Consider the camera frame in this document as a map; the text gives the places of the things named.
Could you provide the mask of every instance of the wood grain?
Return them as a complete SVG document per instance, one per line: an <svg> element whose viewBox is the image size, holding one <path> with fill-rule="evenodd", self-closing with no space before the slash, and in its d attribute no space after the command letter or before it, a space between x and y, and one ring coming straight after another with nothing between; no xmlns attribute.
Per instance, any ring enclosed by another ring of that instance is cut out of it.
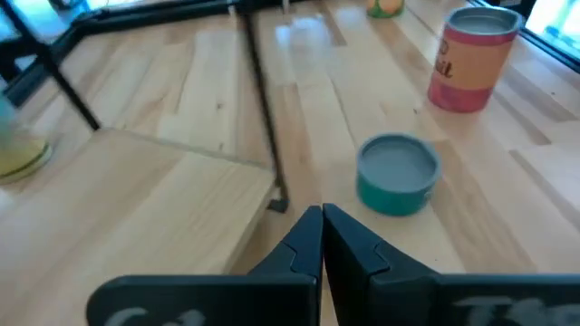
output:
<svg viewBox="0 0 580 326"><path fill-rule="evenodd" d="M580 272L580 75L517 38L484 111L442 111L425 93L445 15L466 3L405 3L392 19L368 18L354 0L257 15L291 207L265 214L233 271L264 257L307 206L334 202L440 272ZM235 17L207 17L93 36L63 68L107 126L271 166L242 41ZM25 206L29 197L14 194L43 188L90 137L50 82L21 120L54 141L55 158L34 181L3 189L4 211ZM393 131L431 141L444 164L432 202L407 218L373 213L354 192L357 149ZM59 265L57 254L39 264ZM323 323L334 325L328 294Z"/></svg>
<svg viewBox="0 0 580 326"><path fill-rule="evenodd" d="M227 273L274 176L126 131L104 130L0 220L0 321L80 325L124 274Z"/></svg>

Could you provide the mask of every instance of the black metal stand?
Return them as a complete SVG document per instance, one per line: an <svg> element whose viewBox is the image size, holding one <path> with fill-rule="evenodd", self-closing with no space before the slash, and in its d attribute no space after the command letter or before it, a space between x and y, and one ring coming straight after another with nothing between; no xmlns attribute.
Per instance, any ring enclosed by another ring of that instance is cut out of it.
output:
<svg viewBox="0 0 580 326"><path fill-rule="evenodd" d="M177 22L212 14L226 14L228 7L235 5L244 23L246 46L252 62L252 70L258 90L262 121L266 128L268 147L274 162L275 185L280 190L280 197L278 199L272 199L268 209L279 213L286 211L289 205L288 189L276 141L276 124L268 102L264 73L256 44L253 22L253 13L256 7L250 1L217 0L208 2L204 0L176 0L152 5L141 5L134 8L97 10L82 15L52 47L39 42L33 36L12 6L8 4L7 0L0 0L0 5L6 12L6 15L12 20L14 27L22 34L24 44L34 50L34 54L38 57L37 60L42 64L42 67L35 65L27 69L23 74L28 75L28 78L26 76L19 76L15 82L11 83L6 94L8 98L12 101L14 99L24 101L25 98L34 93L35 87L40 86L41 83L38 80L44 77L43 71L46 71L46 75L52 76L57 81L69 100L74 104L76 110L79 111L93 130L100 128L99 122L83 103L71 84L66 81L58 67L58 62L84 36L139 28L152 24ZM260 3L259 5L263 7L268 4Z"/></svg>

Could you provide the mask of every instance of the teal can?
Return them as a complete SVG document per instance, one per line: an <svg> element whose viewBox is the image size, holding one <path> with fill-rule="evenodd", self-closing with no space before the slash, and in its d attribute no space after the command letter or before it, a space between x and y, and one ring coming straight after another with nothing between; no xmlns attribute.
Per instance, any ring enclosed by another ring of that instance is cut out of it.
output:
<svg viewBox="0 0 580 326"><path fill-rule="evenodd" d="M407 216L425 207L440 175L435 149L406 134L368 139L357 155L358 197L370 209L389 216Z"/></svg>

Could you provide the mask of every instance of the red can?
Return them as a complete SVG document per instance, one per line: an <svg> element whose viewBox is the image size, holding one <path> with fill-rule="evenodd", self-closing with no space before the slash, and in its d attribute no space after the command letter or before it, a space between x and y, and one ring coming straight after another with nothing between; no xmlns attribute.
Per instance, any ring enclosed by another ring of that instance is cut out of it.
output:
<svg viewBox="0 0 580 326"><path fill-rule="evenodd" d="M518 13L499 7L453 11L445 23L431 75L430 101L454 112L482 110L522 21Z"/></svg>

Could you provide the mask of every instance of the can lid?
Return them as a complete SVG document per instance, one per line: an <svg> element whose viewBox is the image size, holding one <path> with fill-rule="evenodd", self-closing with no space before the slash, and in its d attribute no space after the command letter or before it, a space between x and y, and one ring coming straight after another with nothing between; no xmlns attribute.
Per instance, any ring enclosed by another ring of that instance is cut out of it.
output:
<svg viewBox="0 0 580 326"><path fill-rule="evenodd" d="M449 27L466 34L502 35L517 31L522 16L513 10L501 7L465 7L451 12Z"/></svg>
<svg viewBox="0 0 580 326"><path fill-rule="evenodd" d="M435 150L405 134L383 134L367 140L357 160L361 177L390 193L422 191L431 187L440 175Z"/></svg>

